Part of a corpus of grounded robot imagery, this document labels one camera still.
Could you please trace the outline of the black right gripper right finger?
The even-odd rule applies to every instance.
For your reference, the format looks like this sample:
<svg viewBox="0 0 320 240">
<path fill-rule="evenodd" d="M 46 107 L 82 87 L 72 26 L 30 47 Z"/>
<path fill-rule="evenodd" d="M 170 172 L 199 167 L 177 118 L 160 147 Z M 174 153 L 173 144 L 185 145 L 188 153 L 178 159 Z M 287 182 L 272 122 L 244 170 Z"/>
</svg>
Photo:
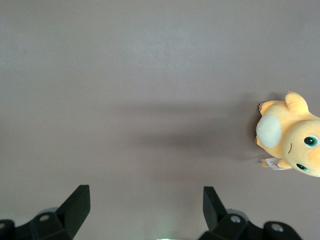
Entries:
<svg viewBox="0 0 320 240">
<path fill-rule="evenodd" d="M 208 231 L 201 240 L 300 240 L 288 224 L 268 221 L 262 228 L 254 225 L 241 211 L 227 210 L 212 186 L 203 188 L 202 211 Z"/>
</svg>

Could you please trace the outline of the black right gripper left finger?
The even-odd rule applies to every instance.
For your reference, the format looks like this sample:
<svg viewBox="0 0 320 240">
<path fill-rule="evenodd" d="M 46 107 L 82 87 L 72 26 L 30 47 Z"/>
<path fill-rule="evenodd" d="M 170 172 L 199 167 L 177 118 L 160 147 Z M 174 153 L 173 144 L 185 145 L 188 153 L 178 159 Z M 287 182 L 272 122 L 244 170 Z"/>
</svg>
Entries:
<svg viewBox="0 0 320 240">
<path fill-rule="evenodd" d="M 38 213 L 16 226 L 11 219 L 0 221 L 2 240 L 72 240 L 90 212 L 90 187 L 79 185 L 59 206 Z"/>
</svg>

